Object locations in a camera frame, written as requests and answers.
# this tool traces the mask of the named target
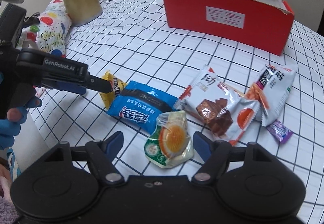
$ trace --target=blue balloon print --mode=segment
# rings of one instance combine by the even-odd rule
[[[61,57],[62,56],[62,52],[60,52],[58,49],[55,49],[51,52],[52,55]]]
[[[65,34],[65,26],[63,23],[61,23],[61,27],[62,27],[62,30],[63,30],[63,34]]]

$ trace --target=green balloon print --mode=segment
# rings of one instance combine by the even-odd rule
[[[37,33],[39,31],[38,26],[32,25],[29,29],[31,32]]]

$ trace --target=white label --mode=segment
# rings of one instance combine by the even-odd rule
[[[242,29],[244,18],[245,14],[210,6],[206,7],[206,19],[208,21],[218,22]]]

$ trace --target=green label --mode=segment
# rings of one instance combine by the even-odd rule
[[[162,154],[159,145],[159,135],[161,132],[161,126],[157,126],[155,132],[149,137],[144,146],[145,154],[156,163],[166,166],[166,156]]]

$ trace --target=chocolate picture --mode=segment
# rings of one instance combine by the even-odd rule
[[[215,102],[204,99],[196,108],[205,123],[218,137],[224,135],[233,123],[230,112],[225,109],[226,105],[227,99],[224,98],[219,98]]]

